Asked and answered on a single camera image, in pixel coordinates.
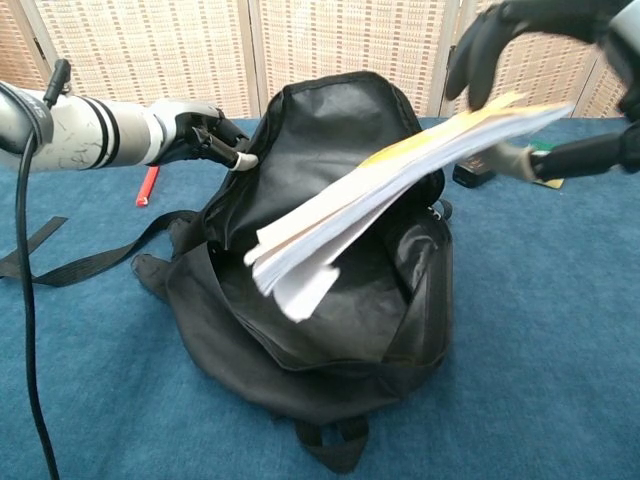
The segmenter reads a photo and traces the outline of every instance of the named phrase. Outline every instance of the blue carpet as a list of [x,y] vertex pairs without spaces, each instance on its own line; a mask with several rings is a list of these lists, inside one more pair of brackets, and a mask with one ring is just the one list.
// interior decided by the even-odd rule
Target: blue carpet
[[[563,120],[535,138],[562,143],[623,127]],[[34,175],[32,231],[52,215],[69,217],[33,254],[36,273],[128,243],[160,213],[199,209],[224,171],[163,167],[151,205],[140,209],[144,174]],[[612,172],[560,191],[507,178],[477,190],[448,182],[453,350],[421,390],[371,416],[351,478],[640,478],[639,181]],[[14,248],[14,182],[0,172],[0,255]],[[144,251],[167,257],[166,235]],[[193,365],[169,308],[138,284],[129,262],[36,295],[39,385],[63,478],[335,478],[302,450],[288,421]],[[17,282],[0,281],[0,311],[0,477],[45,478]]]

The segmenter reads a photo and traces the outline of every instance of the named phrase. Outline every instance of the red marker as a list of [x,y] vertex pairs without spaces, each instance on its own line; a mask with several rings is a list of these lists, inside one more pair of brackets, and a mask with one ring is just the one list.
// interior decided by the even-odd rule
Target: red marker
[[151,190],[153,190],[153,184],[156,183],[159,169],[160,167],[149,167],[147,175],[144,177],[144,182],[142,182],[142,186],[138,192],[138,198],[136,198],[137,206],[146,207],[149,205],[149,197],[151,196]]

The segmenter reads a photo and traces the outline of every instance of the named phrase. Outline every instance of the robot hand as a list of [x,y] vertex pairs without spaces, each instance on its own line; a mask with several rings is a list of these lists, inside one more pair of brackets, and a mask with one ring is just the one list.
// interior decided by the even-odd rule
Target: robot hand
[[482,108],[491,93],[500,54],[513,39],[541,32],[597,43],[628,3],[630,0],[506,0],[491,6],[467,29],[451,57],[447,99],[457,98],[468,86],[470,108]]
[[214,105],[159,100],[141,105],[61,95],[48,109],[44,92],[0,82],[0,163],[17,168],[32,131],[31,171],[161,165],[208,159],[231,170],[258,163],[249,139]]
[[451,57],[445,96],[454,100],[468,87],[469,107],[482,108],[493,88],[504,48],[519,35],[541,32],[597,44],[628,87],[618,107],[632,122],[620,135],[603,135],[539,155],[498,145],[487,163],[493,170],[532,181],[604,173],[616,164],[640,169],[640,0],[505,0],[467,29]]

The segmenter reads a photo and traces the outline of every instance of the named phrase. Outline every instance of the backpack strap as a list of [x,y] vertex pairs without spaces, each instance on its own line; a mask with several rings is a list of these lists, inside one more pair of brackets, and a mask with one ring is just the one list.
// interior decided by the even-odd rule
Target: backpack strap
[[344,443],[323,445],[322,431],[317,425],[300,420],[295,421],[298,440],[318,461],[335,473],[351,472],[369,440],[369,424],[363,416],[353,417],[336,423]]
[[[29,237],[29,240],[27,240],[27,249],[29,253],[33,253],[36,248],[42,245],[42,242],[49,238],[67,220],[68,219],[65,217],[52,217],[47,223],[40,227],[40,229]],[[8,275],[7,272],[11,272],[13,275],[20,274],[17,250],[14,250],[3,259],[0,259],[0,278],[4,278],[6,276],[13,277],[13,275]]]
[[[133,242],[119,248],[80,258],[42,275],[34,276],[33,283],[49,285],[51,287],[64,287],[86,280],[125,260],[130,254],[149,242],[155,235],[167,230],[175,220],[189,222],[194,219],[196,215],[197,213],[191,210],[177,210],[160,215],[152,221],[144,232]],[[13,253],[0,260],[0,277],[20,278],[20,268],[15,258],[16,255],[13,257],[12,255]]]

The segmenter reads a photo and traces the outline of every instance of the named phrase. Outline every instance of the white robotic arm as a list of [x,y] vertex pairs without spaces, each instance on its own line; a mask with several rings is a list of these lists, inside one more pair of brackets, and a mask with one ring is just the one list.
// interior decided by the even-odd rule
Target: white robotic arm
[[248,137],[211,104],[159,100],[141,105],[60,95],[47,109],[44,91],[0,82],[0,163],[16,169],[32,129],[31,171],[86,170],[209,159],[231,170],[257,164],[243,153]]

